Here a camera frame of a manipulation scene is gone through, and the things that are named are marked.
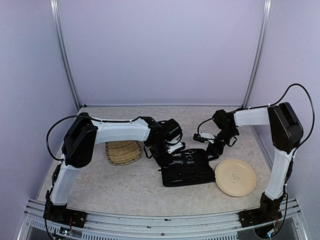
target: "black pouch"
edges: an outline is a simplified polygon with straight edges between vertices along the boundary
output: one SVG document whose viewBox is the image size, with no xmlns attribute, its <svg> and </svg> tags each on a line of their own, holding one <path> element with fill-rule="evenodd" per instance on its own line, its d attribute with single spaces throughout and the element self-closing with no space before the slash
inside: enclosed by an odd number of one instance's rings
<svg viewBox="0 0 320 240">
<path fill-rule="evenodd" d="M 172 163 L 161 167 L 165 187 L 180 187 L 214 182 L 215 172 L 209 166 L 206 151 L 191 148 L 172 154 Z"/>
</svg>

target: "vertical metal post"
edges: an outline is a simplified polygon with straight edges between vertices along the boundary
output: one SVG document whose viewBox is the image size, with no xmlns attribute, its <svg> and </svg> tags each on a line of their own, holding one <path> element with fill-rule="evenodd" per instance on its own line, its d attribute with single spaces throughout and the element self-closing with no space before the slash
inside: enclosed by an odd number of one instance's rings
<svg viewBox="0 0 320 240">
<path fill-rule="evenodd" d="M 251 70 L 249 85 L 246 89 L 245 97 L 244 97 L 244 100 L 242 103 L 242 106 L 244 108 L 248 107 L 249 100 L 252 95 L 252 91 L 254 89 L 254 85 L 255 85 L 255 81 L 256 81 L 256 77 L 257 77 L 257 72 L 258 72 L 258 68 L 259 68 L 259 63 L 260 63 L 260 59 L 262 56 L 262 51 L 263 51 L 264 42 L 265 42 L 265 38 L 266 38 L 270 8 L 271 8 L 271 0 L 264 0 L 264 8 L 263 8 L 263 14 L 262 14 L 262 22 L 261 22 L 261 27 L 260 27 L 258 46 L 257 46 L 256 52 L 255 52 L 255 58 L 254 58 L 253 67 Z"/>
<path fill-rule="evenodd" d="M 61 53 L 61 57 L 62 57 L 63 65 L 64 65 L 64 70 L 66 73 L 67 82 L 68 82 L 68 85 L 69 85 L 69 88 L 71 91 L 73 103 L 74 103 L 77 111 L 79 111 L 79 109 L 81 108 L 81 103 L 79 100 L 79 96 L 78 96 L 78 92 L 77 92 L 77 89 L 75 86 L 74 79 L 71 74 L 70 65 L 69 65 L 69 61 L 68 61 L 68 57 L 67 57 L 64 36 L 63 36 L 63 32 L 62 32 L 60 15 L 59 15 L 58 0 L 50 0 L 50 3 L 51 3 L 51 11 L 52 11 L 52 16 L 53 16 L 53 21 L 54 21 L 54 25 L 55 25 L 56 36 L 57 36 L 58 43 L 59 43 L 60 53 Z"/>
</svg>

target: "woven basket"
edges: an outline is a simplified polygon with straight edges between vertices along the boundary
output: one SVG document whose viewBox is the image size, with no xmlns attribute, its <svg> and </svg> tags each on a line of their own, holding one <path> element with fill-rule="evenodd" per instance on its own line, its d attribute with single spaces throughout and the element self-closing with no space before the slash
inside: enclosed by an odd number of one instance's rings
<svg viewBox="0 0 320 240">
<path fill-rule="evenodd" d="M 105 152 L 112 165 L 121 166 L 138 160 L 142 148 L 138 141 L 113 141 L 105 143 Z"/>
</svg>

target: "beige plate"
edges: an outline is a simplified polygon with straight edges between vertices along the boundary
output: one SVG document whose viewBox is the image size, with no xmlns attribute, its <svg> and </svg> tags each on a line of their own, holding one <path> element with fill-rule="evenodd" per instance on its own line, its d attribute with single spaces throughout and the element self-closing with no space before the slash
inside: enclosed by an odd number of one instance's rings
<svg viewBox="0 0 320 240">
<path fill-rule="evenodd" d="M 214 172 L 218 187 L 233 197 L 243 197 L 250 194 L 257 184 L 255 171 L 240 159 L 223 160 Z"/>
</svg>

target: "marble table surface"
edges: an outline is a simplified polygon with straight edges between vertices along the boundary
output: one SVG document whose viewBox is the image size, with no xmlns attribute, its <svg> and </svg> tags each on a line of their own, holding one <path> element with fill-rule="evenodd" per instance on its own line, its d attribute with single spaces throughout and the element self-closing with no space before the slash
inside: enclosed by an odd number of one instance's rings
<svg viewBox="0 0 320 240">
<path fill-rule="evenodd" d="M 80 112 L 106 119 L 133 119 L 150 116 L 156 121 L 174 118 L 182 127 L 187 148 L 206 148 L 206 143 L 193 141 L 200 122 L 210 118 L 216 110 L 234 110 L 231 107 L 211 106 L 131 106 L 87 107 Z M 215 169 L 229 158 L 247 162 L 255 171 L 257 184 L 252 193 L 232 197 L 222 192 L 215 182 L 164 187 L 159 166 L 143 154 L 140 159 L 123 166 L 113 166 L 106 157 L 105 144 L 95 146 L 91 163 L 78 174 L 68 197 L 68 206 L 85 211 L 140 216 L 186 216 L 243 210 L 260 205 L 260 197 L 270 178 L 270 170 L 250 127 L 239 127 L 240 136 L 233 147 L 225 147 L 218 160 L 210 162 Z M 213 121 L 201 127 L 202 132 L 217 134 Z M 38 200 L 45 201 L 46 190 L 57 161 L 52 163 Z"/>
</svg>

